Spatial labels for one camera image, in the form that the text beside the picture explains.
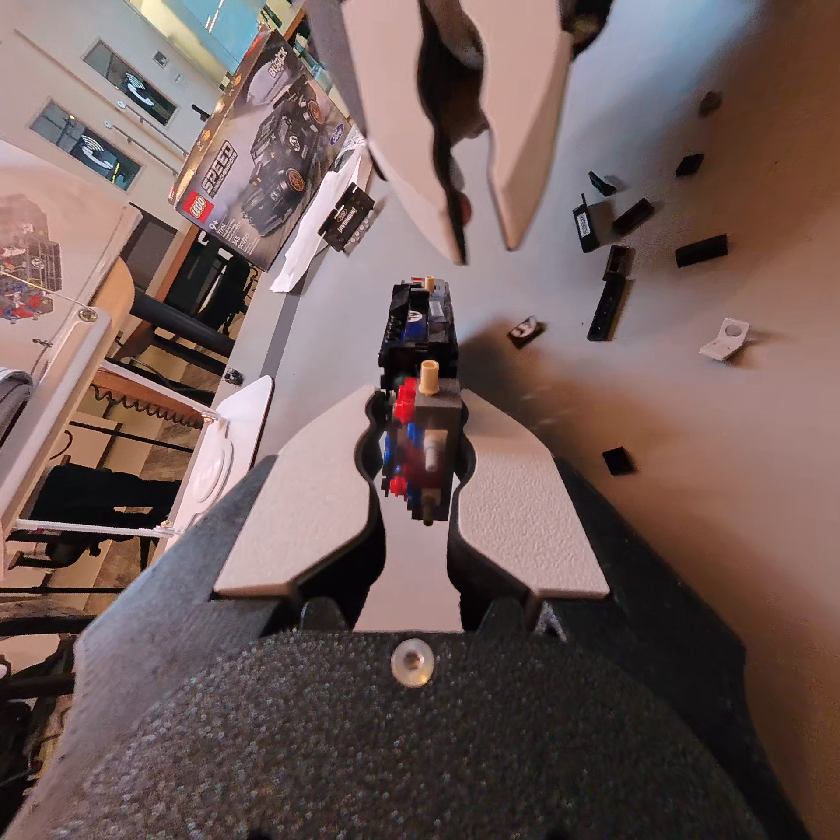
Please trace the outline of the black office chair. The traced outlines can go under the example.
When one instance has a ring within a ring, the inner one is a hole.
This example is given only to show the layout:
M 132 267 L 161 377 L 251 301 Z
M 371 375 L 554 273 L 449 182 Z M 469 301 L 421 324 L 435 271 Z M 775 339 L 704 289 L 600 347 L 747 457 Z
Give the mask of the black office chair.
M 164 297 L 164 303 L 211 329 L 229 335 L 235 317 L 248 309 L 256 267 L 214 243 L 194 242 Z

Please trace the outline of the person's right hand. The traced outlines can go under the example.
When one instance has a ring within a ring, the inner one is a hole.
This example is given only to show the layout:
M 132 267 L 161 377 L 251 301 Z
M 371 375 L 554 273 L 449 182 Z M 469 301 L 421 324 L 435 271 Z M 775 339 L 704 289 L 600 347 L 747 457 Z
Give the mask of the person's right hand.
M 463 228 L 473 211 L 452 149 L 460 141 L 474 139 L 488 129 L 487 118 L 480 106 L 483 69 L 467 66 L 444 49 L 427 70 L 430 71 L 428 92 L 435 110 L 438 174 L 447 197 L 456 201 L 457 209 L 449 208 L 452 220 L 457 228 Z

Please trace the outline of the white numbered paper bag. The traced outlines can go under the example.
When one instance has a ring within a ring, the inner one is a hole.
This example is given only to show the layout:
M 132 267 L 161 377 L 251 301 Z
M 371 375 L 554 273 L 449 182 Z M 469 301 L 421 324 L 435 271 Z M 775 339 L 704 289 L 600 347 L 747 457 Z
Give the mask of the white numbered paper bag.
M 319 233 L 321 226 L 339 204 L 350 186 L 366 190 L 372 172 L 372 159 L 366 139 L 357 125 L 353 125 L 340 152 L 324 175 L 307 210 L 297 224 L 297 232 L 283 254 L 268 269 L 270 291 L 288 293 L 296 286 L 312 259 L 324 245 Z

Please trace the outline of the lego car model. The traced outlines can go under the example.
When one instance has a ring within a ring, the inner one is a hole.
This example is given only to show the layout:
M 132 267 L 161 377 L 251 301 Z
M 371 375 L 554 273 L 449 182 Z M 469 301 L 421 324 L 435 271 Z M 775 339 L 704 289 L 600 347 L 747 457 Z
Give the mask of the lego car model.
M 448 283 L 394 285 L 378 356 L 385 399 L 381 488 L 415 521 L 448 519 L 468 410 L 458 379 L 459 345 Z

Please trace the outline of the narrow black stickered tile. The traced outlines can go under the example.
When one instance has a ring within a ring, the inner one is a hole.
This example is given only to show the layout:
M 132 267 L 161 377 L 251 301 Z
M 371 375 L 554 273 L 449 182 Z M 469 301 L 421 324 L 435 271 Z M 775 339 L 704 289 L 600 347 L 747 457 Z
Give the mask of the narrow black stickered tile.
M 595 231 L 590 208 L 581 194 L 581 202 L 573 210 L 575 229 L 584 254 L 590 254 L 601 247 L 600 239 Z

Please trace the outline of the white book stand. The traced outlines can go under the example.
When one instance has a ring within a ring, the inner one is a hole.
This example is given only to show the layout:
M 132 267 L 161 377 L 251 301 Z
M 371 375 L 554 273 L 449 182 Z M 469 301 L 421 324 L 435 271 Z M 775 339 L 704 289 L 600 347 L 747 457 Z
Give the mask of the white book stand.
M 259 437 L 274 390 L 270 376 L 241 388 L 215 408 L 178 396 L 131 371 L 106 362 L 112 321 L 102 308 L 75 303 L 61 328 L 50 338 L 45 355 L 24 368 L 4 368 L 6 378 L 21 375 L 24 395 L 14 418 L 5 426 L 1 452 L 2 573 L 9 562 L 5 542 L 13 531 L 39 529 L 125 534 L 169 540 L 173 545 L 201 516 L 206 514 L 243 479 L 251 469 Z M 171 398 L 176 406 L 197 415 L 204 424 L 185 486 L 174 505 L 170 527 L 126 529 L 111 526 L 28 519 L 31 498 L 45 474 L 49 456 L 76 412 L 95 374 L 122 377 L 127 383 L 146 388 L 161 400 Z

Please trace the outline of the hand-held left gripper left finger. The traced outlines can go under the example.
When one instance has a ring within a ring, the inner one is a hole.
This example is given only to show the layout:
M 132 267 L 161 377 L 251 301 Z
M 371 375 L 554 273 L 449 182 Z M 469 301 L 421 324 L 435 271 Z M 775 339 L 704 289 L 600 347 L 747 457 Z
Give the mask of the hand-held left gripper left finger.
M 328 597 L 357 623 L 384 568 L 385 534 L 365 442 L 371 405 L 362 385 L 314 418 L 278 452 L 213 592 L 278 597 L 295 607 Z

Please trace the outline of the black stickered lego panel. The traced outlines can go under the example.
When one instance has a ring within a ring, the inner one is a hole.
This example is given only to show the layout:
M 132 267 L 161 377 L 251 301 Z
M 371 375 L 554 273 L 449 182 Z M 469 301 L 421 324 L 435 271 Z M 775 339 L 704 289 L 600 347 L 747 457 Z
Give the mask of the black stickered lego panel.
M 356 184 L 350 184 L 318 229 L 328 247 L 338 253 L 353 248 L 370 227 L 375 201 Z

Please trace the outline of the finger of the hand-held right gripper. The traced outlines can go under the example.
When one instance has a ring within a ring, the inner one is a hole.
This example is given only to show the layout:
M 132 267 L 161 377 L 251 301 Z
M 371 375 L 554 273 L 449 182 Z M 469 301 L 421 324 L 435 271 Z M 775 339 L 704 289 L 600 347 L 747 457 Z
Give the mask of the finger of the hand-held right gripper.
M 522 244 L 549 179 L 572 58 L 557 1 L 463 1 L 483 55 L 487 176 L 508 250 Z
M 365 135 L 373 157 L 416 228 L 457 265 L 466 263 L 451 155 L 421 85 L 422 59 L 436 26 L 422 2 L 341 3 Z

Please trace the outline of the small grey lego tile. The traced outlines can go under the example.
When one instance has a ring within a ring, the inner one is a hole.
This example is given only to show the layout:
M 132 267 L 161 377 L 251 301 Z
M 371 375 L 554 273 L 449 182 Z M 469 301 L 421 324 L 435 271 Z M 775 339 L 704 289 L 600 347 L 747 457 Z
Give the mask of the small grey lego tile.
M 750 330 L 748 322 L 734 319 L 723 319 L 717 336 L 703 345 L 699 354 L 706 359 L 725 363 L 739 352 L 746 343 Z

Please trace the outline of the black metal stand pole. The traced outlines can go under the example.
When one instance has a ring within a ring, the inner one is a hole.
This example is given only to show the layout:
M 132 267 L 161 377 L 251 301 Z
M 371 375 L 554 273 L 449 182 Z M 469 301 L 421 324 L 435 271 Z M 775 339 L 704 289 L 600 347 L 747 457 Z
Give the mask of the black metal stand pole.
M 226 358 L 232 353 L 234 339 L 151 297 L 143 289 L 135 287 L 133 291 L 130 313 L 135 318 Z

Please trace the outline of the long black lego plate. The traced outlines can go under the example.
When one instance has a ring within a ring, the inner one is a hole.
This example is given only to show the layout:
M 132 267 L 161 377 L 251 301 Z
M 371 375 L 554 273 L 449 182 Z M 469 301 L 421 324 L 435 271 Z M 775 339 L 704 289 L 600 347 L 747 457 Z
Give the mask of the long black lego plate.
M 615 272 L 608 272 L 604 288 L 595 309 L 586 338 L 590 342 L 606 342 L 613 336 L 627 290 L 627 279 Z

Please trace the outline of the lego set box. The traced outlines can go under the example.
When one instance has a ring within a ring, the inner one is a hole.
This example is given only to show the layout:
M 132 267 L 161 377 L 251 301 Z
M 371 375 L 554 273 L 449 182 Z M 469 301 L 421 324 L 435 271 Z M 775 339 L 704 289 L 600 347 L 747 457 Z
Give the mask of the lego set box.
M 261 27 L 176 177 L 170 204 L 268 270 L 351 127 L 280 33 Z

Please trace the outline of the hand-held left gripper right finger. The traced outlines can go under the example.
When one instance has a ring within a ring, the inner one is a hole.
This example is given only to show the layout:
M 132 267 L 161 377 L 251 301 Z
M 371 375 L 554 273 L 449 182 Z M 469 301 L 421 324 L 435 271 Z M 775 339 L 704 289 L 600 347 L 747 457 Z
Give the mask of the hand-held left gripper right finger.
M 550 450 L 483 397 L 466 390 L 462 399 L 449 580 L 463 629 L 476 631 L 500 599 L 529 624 L 543 602 L 605 600 L 611 588 Z

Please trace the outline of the lego instruction booklet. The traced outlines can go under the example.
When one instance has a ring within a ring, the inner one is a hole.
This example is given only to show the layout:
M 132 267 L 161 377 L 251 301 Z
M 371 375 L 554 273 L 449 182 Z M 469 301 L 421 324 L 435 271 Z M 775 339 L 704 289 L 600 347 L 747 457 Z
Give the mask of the lego instruction booklet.
M 3 368 L 43 368 L 139 221 L 100 188 L 1 142 Z

